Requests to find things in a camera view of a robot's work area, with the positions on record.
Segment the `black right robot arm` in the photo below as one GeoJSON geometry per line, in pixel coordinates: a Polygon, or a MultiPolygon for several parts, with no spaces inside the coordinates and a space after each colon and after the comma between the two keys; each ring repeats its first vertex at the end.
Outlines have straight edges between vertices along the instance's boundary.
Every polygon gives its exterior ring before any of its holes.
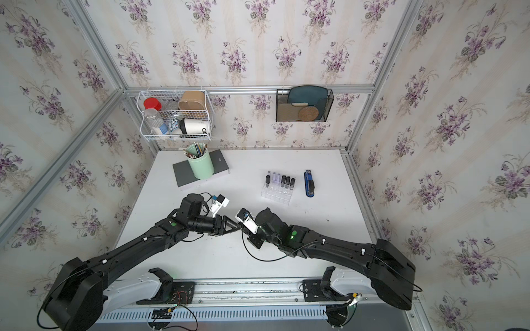
{"type": "Polygon", "coordinates": [[[246,209],[237,214],[243,233],[257,249],[263,243],[288,257],[320,259],[363,274],[383,302],[400,310],[411,310],[415,287],[415,265],[391,242],[378,239],[359,244],[325,236],[307,227],[288,225],[269,208],[253,217],[246,209]]]}

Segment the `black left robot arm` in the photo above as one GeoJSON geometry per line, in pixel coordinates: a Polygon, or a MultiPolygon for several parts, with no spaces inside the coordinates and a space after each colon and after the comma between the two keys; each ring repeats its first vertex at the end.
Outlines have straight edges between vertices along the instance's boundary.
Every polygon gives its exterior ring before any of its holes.
{"type": "Polygon", "coordinates": [[[82,261],[76,257],[62,266],[39,309],[60,330],[88,330],[104,314],[152,296],[169,298],[173,278],[160,268],[145,277],[113,283],[146,259],[185,240],[195,232],[223,236],[240,230],[227,216],[202,214],[206,201],[201,194],[188,194],[179,208],[144,234],[103,255],[82,261]]]}

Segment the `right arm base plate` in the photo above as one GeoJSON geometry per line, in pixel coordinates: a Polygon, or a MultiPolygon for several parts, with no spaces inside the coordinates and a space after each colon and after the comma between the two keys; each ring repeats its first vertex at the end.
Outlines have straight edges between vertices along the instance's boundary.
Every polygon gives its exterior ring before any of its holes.
{"type": "Polygon", "coordinates": [[[353,293],[343,295],[322,279],[304,279],[301,286],[305,302],[346,302],[353,298],[353,293]]]}

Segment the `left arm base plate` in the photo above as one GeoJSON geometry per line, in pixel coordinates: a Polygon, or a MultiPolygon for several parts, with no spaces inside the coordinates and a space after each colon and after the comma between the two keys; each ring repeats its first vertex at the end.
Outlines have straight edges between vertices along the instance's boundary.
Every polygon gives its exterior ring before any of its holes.
{"type": "Polygon", "coordinates": [[[137,301],[137,305],[154,304],[191,304],[194,297],[196,282],[194,281],[174,281],[172,284],[165,283],[151,299],[137,301]]]}

